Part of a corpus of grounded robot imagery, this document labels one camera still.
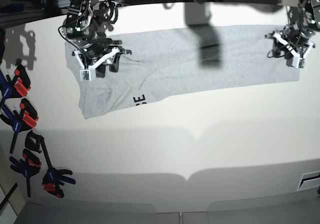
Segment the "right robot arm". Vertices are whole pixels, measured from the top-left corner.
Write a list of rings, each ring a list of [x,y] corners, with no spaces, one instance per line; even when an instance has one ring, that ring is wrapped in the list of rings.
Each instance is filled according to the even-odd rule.
[[[122,47],[121,40],[98,33],[102,24],[116,23],[119,7],[112,0],[69,0],[67,16],[58,33],[73,46],[71,54],[80,65],[82,81],[103,78],[106,69],[118,72],[120,56],[130,53]]]

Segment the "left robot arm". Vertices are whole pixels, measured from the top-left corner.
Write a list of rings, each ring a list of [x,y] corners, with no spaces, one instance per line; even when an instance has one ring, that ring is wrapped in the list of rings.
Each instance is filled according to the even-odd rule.
[[[272,58],[284,57],[290,60],[297,57],[305,59],[315,48],[311,38],[320,31],[320,0],[298,0],[297,17],[290,17],[289,23],[282,29],[273,31],[265,37],[273,40]]]

